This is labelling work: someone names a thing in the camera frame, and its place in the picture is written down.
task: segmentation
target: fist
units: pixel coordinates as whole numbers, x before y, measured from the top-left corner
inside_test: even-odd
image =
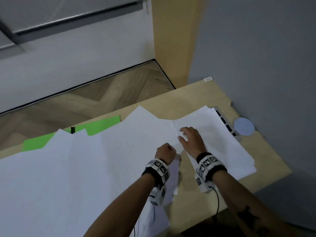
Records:
[[[188,137],[188,141],[181,136],[178,139],[190,156],[196,159],[199,154],[207,152],[202,137],[196,129],[193,127],[182,127],[180,131]]]
[[[170,165],[176,156],[176,150],[168,143],[163,144],[161,147],[157,148],[155,159],[164,160],[167,165]]]

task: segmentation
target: herringbone wood floor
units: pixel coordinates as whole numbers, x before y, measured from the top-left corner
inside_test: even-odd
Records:
[[[0,116],[0,150],[173,90],[154,62]]]

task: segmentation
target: tattoo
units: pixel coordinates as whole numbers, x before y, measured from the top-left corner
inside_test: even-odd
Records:
[[[249,229],[255,231],[259,237],[265,237],[270,232],[264,226],[256,227],[256,220],[259,220],[260,218],[250,212],[250,207],[248,205],[244,211],[237,213],[237,216],[246,223]]]

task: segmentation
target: person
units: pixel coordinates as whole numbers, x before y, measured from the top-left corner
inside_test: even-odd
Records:
[[[180,131],[187,136],[187,141],[181,136],[178,138],[189,155],[196,159],[207,152],[196,129],[183,127]],[[157,149],[155,159],[169,165],[175,156],[175,149],[166,143]],[[212,181],[247,237],[295,236],[282,220],[223,168],[213,173]],[[154,176],[150,173],[142,175],[101,213],[84,237],[129,236],[154,187]]]

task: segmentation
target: forearm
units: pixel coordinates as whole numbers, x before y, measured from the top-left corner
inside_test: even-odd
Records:
[[[230,212],[247,236],[295,236],[289,227],[226,171],[213,175]]]
[[[154,186],[152,175],[141,176],[102,212],[84,237],[129,236]]]

